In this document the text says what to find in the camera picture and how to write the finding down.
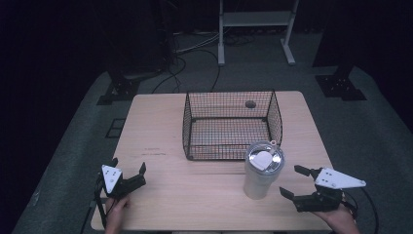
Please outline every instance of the gray carpet floor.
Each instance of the gray carpet floor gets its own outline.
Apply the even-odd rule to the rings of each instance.
[[[286,63],[281,35],[256,35],[239,47],[226,47],[226,64],[220,68],[215,90],[275,89],[300,91],[310,108],[319,134],[335,170],[367,181],[379,216],[379,233],[411,233],[413,209],[413,136],[381,95],[374,80],[357,67],[350,74],[354,85],[367,100],[342,101],[325,97],[316,75],[331,74],[335,67],[313,68],[321,34],[292,34],[290,47],[296,59]],[[187,48],[205,37],[180,35],[179,48]],[[216,45],[203,48],[216,54]],[[218,72],[215,58],[206,52],[180,56],[186,66],[155,93],[209,91]],[[172,72],[183,65],[173,64]],[[169,73],[141,82],[138,93],[150,94]],[[117,139],[106,133],[115,118],[126,118],[130,101],[96,105],[110,84],[108,74],[96,77],[67,128],[49,167],[27,205],[14,233],[80,233],[94,195],[97,172],[111,160]],[[359,189],[349,192],[357,199],[362,233],[373,233],[373,210]],[[87,217],[84,233],[91,229]]]

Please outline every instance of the wooden table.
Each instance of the wooden table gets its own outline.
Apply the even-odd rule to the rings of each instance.
[[[184,94],[138,95],[114,157],[124,178],[137,175],[145,162],[147,184],[131,194],[126,230],[282,231],[329,230],[313,214],[297,213],[279,192],[296,195],[316,189],[311,177],[294,172],[294,165],[332,167],[304,97],[276,92],[282,114],[285,165],[262,200],[243,191],[244,162],[192,162],[182,147]],[[102,230],[98,211],[92,228]]]

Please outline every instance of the wire basket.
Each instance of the wire basket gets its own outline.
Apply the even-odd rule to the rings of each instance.
[[[260,140],[282,143],[273,91],[187,93],[182,141],[188,160],[244,160],[248,147]]]

